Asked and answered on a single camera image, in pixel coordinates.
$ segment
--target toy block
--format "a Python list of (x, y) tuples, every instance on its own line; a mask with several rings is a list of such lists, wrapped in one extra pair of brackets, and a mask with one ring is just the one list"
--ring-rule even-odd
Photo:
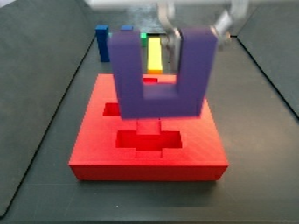
[(140, 33), (113, 33), (108, 50), (122, 119), (200, 115), (217, 38), (209, 28), (181, 29), (181, 37), (181, 64), (173, 82), (142, 83)]
[(146, 73), (162, 73), (162, 49), (160, 38), (148, 39)]
[(109, 62), (108, 57), (108, 26), (98, 24), (96, 26), (97, 51), (100, 62)]
[(141, 47), (146, 47), (146, 33), (140, 33)]
[(132, 31), (134, 28), (133, 28), (133, 26), (130, 25), (130, 24), (124, 24), (124, 25), (121, 25), (121, 27), (120, 27), (120, 31)]
[[(145, 76), (152, 77), (157, 83), (174, 81), (172, 75)], [(212, 181), (220, 178), (228, 160), (205, 99), (200, 118), (166, 118), (160, 122), (156, 119), (137, 124), (136, 120), (121, 120), (116, 112), (113, 76), (101, 74), (69, 158), (69, 168), (78, 180)]]

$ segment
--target cross-shaped hole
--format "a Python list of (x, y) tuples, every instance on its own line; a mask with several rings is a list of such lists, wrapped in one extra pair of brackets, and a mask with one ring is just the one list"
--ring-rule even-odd
[(181, 148), (180, 131), (161, 131), (160, 135), (137, 135), (133, 130), (116, 133), (116, 147), (134, 148), (136, 151), (162, 151), (162, 148)]

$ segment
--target blue block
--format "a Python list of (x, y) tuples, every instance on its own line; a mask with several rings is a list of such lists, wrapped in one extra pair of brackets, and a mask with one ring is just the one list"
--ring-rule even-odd
[(124, 24), (120, 27), (120, 31), (132, 31), (133, 30), (133, 26), (130, 24)]
[(108, 26), (98, 24), (96, 26), (96, 37), (97, 37), (97, 51), (100, 62), (109, 62), (108, 57)]

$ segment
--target purple block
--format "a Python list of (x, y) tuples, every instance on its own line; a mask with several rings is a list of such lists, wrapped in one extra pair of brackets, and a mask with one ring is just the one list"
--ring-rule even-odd
[(108, 41), (121, 118), (198, 116), (217, 39), (209, 28), (181, 29), (176, 83), (142, 83), (140, 33), (117, 32)]

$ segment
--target red block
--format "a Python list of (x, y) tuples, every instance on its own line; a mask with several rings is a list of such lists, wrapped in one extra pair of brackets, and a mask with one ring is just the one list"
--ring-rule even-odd
[[(174, 82), (172, 75), (144, 77)], [(113, 77), (97, 77), (69, 158), (77, 179), (217, 180), (226, 167), (206, 101), (200, 117), (122, 121)]]

